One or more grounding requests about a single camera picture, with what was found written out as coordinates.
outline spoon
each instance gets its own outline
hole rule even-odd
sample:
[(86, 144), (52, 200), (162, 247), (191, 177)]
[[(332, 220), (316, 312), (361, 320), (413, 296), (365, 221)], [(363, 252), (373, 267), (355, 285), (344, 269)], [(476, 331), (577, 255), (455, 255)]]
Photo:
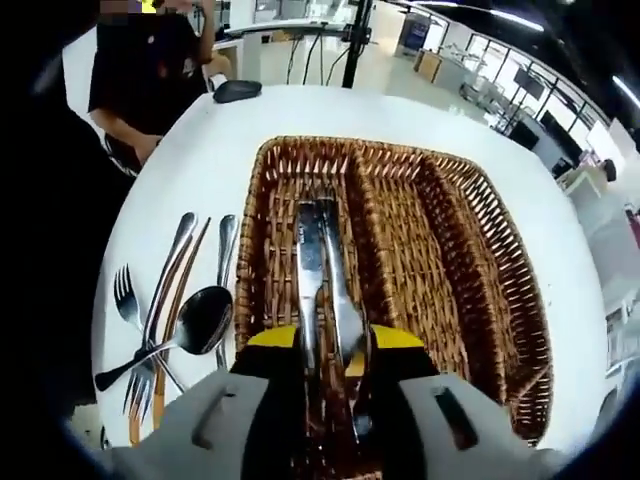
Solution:
[[(231, 253), (238, 238), (239, 227), (238, 217), (235, 215), (225, 215), (220, 220), (220, 248), (218, 249), (218, 277), (216, 283), (227, 291), (229, 291), (227, 285), (229, 284), (229, 271), (231, 270)], [(220, 370), (228, 370), (225, 334), (226, 332), (222, 332), (220, 345), (216, 347), (216, 363)]]
[(178, 313), (176, 331), (167, 342), (138, 350), (133, 359), (95, 376), (96, 388), (104, 392), (124, 373), (169, 348), (181, 347), (192, 355), (203, 355), (217, 348), (231, 323), (233, 298), (223, 287), (205, 287), (194, 293)]

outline person's arm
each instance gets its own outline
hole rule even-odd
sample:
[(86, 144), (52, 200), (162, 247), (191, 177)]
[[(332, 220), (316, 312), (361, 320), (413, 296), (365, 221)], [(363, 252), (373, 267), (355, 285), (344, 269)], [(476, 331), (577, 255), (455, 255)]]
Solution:
[(211, 51), (216, 38), (215, 24), (215, 0), (202, 0), (202, 13), (204, 15), (204, 27), (200, 36), (199, 56), (204, 65), (211, 61)]
[(96, 108), (89, 115), (95, 124), (105, 133), (132, 147), (135, 147), (144, 135), (139, 130), (129, 126), (124, 120), (118, 118), (113, 112), (105, 108)]

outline wicker basket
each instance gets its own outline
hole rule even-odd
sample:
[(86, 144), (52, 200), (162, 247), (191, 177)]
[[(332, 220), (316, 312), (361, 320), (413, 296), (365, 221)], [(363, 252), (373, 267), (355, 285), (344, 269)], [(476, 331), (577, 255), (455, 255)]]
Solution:
[[(360, 311), (419, 336), (441, 371), (508, 405), (515, 431), (535, 444), (551, 400), (544, 309), (507, 209), (464, 159), (352, 139), (264, 144), (241, 230), (238, 351), (264, 329), (298, 324), (296, 202), (320, 181), (338, 196), (346, 280)], [(325, 279), (321, 326), (332, 321), (328, 298)], [(331, 361), (331, 339), (320, 340)]]

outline ceiling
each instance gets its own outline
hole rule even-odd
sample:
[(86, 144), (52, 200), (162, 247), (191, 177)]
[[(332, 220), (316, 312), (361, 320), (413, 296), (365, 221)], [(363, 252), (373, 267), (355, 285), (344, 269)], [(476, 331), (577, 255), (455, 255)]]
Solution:
[(640, 128), (640, 109), (612, 81), (617, 75), (640, 96), (640, 19), (634, 2), (451, 1), (506, 11), (544, 26), (539, 33), (482, 11), (429, 7), (540, 59), (579, 86), (609, 117), (619, 118), (627, 128)]

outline white table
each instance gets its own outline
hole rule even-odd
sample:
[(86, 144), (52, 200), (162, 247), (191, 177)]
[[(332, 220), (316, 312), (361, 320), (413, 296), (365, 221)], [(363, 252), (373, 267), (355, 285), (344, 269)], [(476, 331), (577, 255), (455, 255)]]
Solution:
[[(213, 224), (185, 298), (213, 284), (218, 222), (228, 213), (242, 215), (256, 151), (277, 135), (359, 137), (426, 147), (469, 158), (487, 172), (527, 246), (549, 323), (554, 398), (540, 445), (565, 451), (580, 446), (606, 393), (607, 341), (598, 277), (569, 201), (534, 154), (489, 128), (404, 98), (364, 91), (276, 86), (251, 100), (216, 105), (206, 95), (191, 106), (136, 180), (111, 233), (95, 298), (94, 373), (130, 359), (140, 343), (140, 334), (116, 311), (116, 270), (129, 263), (146, 310), (177, 223), (184, 212), (194, 211), (200, 224), (207, 216)], [(233, 349), (227, 352), (231, 362)], [(215, 359), (173, 350), (170, 363), (192, 385), (213, 370)], [(114, 445), (129, 444), (122, 414), (126, 384), (125, 377), (98, 393)], [(167, 401), (176, 395), (167, 383)], [(151, 430), (150, 417), (141, 428), (143, 436)]]

